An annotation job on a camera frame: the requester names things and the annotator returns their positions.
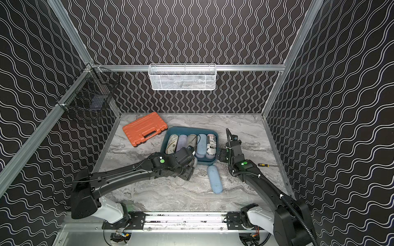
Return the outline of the light blue glasses case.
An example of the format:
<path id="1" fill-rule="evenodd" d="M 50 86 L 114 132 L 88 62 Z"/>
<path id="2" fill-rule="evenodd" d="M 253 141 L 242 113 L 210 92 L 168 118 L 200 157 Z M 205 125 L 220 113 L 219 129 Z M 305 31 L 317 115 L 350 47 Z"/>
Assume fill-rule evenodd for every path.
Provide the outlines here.
<path id="1" fill-rule="evenodd" d="M 196 157 L 204 158 L 207 153 L 207 135 L 199 134 L 197 138 Z"/>
<path id="2" fill-rule="evenodd" d="M 223 192 L 223 185 L 220 174 L 216 166 L 212 165 L 207 168 L 207 174 L 213 193 L 220 194 Z"/>

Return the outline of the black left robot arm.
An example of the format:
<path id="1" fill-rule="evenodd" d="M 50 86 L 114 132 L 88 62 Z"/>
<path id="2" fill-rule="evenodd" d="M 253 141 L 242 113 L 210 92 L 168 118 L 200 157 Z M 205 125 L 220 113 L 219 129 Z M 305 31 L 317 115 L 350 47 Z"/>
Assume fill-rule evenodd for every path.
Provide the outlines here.
<path id="1" fill-rule="evenodd" d="M 110 171 L 93 173 L 81 170 L 72 181 L 72 219 L 93 216 L 109 224 L 128 221 L 130 217 L 126 206 L 105 198 L 105 195 L 133 183 L 162 177 L 179 177 L 188 181 L 194 172 L 194 153 L 194 148 L 187 146 L 172 154 L 155 152 L 138 163 Z"/>

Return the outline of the lavender fabric glasses case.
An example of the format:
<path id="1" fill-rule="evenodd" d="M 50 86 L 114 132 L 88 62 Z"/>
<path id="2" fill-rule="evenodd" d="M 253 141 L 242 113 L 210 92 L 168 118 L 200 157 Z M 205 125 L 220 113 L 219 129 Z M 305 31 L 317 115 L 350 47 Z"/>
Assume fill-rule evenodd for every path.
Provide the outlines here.
<path id="1" fill-rule="evenodd" d="M 207 153 L 207 154 L 205 155 L 205 157 L 206 157 L 207 159 L 215 159 L 215 154 L 209 154 L 209 153 Z"/>
<path id="2" fill-rule="evenodd" d="M 178 138 L 178 142 L 177 142 L 177 146 L 176 146 L 176 152 L 178 152 L 178 151 L 180 151 L 182 148 L 186 148 L 187 147 L 187 138 L 188 138 L 188 136 L 187 135 L 184 135 L 184 134 L 182 134 L 182 135 L 179 135 L 179 138 Z"/>

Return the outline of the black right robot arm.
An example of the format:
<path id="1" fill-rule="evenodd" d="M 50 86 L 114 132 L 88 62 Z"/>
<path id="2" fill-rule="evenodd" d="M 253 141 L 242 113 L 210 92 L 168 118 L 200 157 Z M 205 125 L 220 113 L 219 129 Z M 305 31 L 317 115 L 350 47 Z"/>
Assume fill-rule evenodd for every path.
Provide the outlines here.
<path id="1" fill-rule="evenodd" d="M 241 143 L 229 138 L 218 153 L 218 160 L 226 162 L 230 175 L 249 185 L 270 208 L 265 211 L 257 204 L 243 207 L 241 225 L 246 229 L 264 229 L 274 236 L 279 246 L 318 245 L 308 205 L 274 185 L 253 161 L 245 158 Z"/>

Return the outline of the newspaper print glasses case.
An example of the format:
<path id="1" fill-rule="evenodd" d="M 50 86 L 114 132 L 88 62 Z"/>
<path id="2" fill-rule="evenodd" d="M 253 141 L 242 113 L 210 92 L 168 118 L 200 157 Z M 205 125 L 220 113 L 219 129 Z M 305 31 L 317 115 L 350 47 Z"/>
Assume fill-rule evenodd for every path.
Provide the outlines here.
<path id="1" fill-rule="evenodd" d="M 214 134 L 208 134 L 206 154 L 209 153 L 216 155 L 216 148 L 217 148 L 216 136 Z"/>

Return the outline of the cream map print glasses case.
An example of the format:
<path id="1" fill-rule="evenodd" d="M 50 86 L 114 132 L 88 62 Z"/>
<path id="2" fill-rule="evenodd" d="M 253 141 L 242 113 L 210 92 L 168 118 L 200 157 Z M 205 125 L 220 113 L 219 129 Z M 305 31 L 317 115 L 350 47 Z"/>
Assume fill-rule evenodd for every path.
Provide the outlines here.
<path id="1" fill-rule="evenodd" d="M 176 152 L 176 147 L 178 144 L 178 140 L 179 140 L 179 136 L 176 134 L 172 134 L 170 135 L 168 142 L 167 142 L 167 146 L 165 149 L 165 153 L 166 154 L 173 154 Z"/>

